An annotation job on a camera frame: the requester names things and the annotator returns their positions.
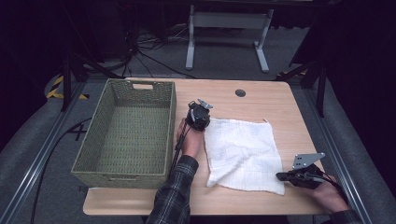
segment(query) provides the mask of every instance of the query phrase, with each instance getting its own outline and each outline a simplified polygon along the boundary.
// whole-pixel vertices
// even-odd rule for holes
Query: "metal stand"
[[[311,89],[316,80],[318,79],[318,92],[317,92],[317,110],[319,115],[324,118],[323,114],[323,101],[324,91],[326,85],[326,68],[324,62],[319,60],[318,62],[311,62],[303,64],[288,73],[280,73],[280,76],[273,81],[286,81],[287,79],[301,74],[306,71],[305,76],[301,80],[300,84],[304,89]]]
[[[74,56],[64,57],[64,104],[61,111],[64,112],[72,101],[72,74],[77,82],[85,82],[88,74],[84,71],[82,63],[78,62]]]
[[[194,61],[194,27],[223,27],[261,29],[262,36],[259,41],[254,42],[254,46],[262,71],[264,73],[269,72],[262,46],[268,33],[273,12],[272,9],[270,9],[267,14],[195,12],[194,6],[191,6],[189,23],[190,41],[187,50],[186,69],[191,70]]]

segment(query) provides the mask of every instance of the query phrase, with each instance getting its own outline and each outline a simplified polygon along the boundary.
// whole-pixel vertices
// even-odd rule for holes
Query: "hand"
[[[177,141],[178,138],[180,137],[181,132],[183,131],[185,122],[186,119],[183,119],[180,122],[180,125],[178,126]],[[186,138],[184,139],[183,145],[181,146],[181,151],[183,155],[196,158],[198,151],[201,149],[202,144],[204,142],[204,132],[205,131],[203,132],[196,131],[193,128],[191,128],[189,124],[187,124],[185,130]]]
[[[331,183],[325,181],[321,183],[316,189],[303,189],[302,191],[313,197],[323,207],[327,208],[332,213],[348,210],[349,207],[338,190]]]

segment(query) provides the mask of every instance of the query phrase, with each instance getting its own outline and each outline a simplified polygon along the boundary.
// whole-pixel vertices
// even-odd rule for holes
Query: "metal bracket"
[[[208,104],[204,100],[198,99],[199,103],[201,103],[201,106],[203,106],[205,109],[211,109],[213,108],[213,105]]]
[[[299,170],[299,169],[308,167],[315,161],[318,161],[325,156],[326,155],[323,152],[312,153],[312,154],[297,154],[294,158],[293,170]]]

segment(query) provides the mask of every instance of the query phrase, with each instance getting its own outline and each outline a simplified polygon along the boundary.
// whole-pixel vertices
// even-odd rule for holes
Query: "dark background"
[[[324,57],[338,101],[395,194],[396,32],[390,8],[387,1],[349,0],[318,16],[280,9],[273,26],[311,27],[294,62]],[[44,88],[62,69],[65,55],[77,52],[97,62],[122,59],[139,27],[165,37],[166,28],[186,22],[188,11],[113,1],[1,1],[0,150],[46,103]]]

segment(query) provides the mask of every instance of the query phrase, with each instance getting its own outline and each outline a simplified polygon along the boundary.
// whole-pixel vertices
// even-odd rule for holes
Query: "metal frame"
[[[325,157],[325,154],[323,152],[313,154],[297,154],[294,157],[294,162],[292,166],[293,170],[306,168],[312,165],[315,161],[322,159],[323,157]]]
[[[313,114],[315,115],[315,120],[317,121],[317,124],[323,132],[323,136],[325,137],[326,144],[329,148],[329,155],[332,159],[332,164],[334,165],[335,171],[339,176],[341,185],[348,197],[352,208],[359,214],[363,223],[373,223],[370,219],[366,207],[363,204],[363,201],[361,200],[361,196],[356,189],[356,184],[353,181],[352,176],[343,161],[343,158],[339,152],[340,150],[332,139],[332,134],[326,124],[326,121],[322,118],[322,116],[318,113],[316,109],[316,99],[314,93],[310,90],[304,90],[304,94],[307,98],[307,102],[309,103]]]
[[[254,42],[254,47],[259,58],[260,66],[264,73],[269,72],[268,63],[265,60],[262,46],[268,33],[268,28],[274,11],[270,9],[266,14],[244,14],[244,13],[218,13],[218,12],[195,12],[194,6],[190,7],[190,41],[187,49],[186,69],[191,70],[194,61],[194,28],[195,27],[223,27],[262,29],[260,40]]]
[[[56,140],[60,136],[60,131],[67,119],[68,114],[71,112],[73,105],[78,100],[79,96],[84,89],[85,83],[78,82],[76,83],[76,87],[71,95],[70,104],[65,108],[64,112],[61,112],[58,118],[55,120],[55,123],[49,132],[49,136],[45,140],[43,146],[38,151],[35,156],[35,160],[33,161],[30,168],[27,170],[20,186],[16,190],[14,196],[9,202],[6,210],[3,215],[0,217],[0,223],[12,223],[16,216],[18,215],[23,203],[28,197],[30,191],[35,185],[36,180],[39,178],[46,160],[50,156],[51,149],[54,147]]]

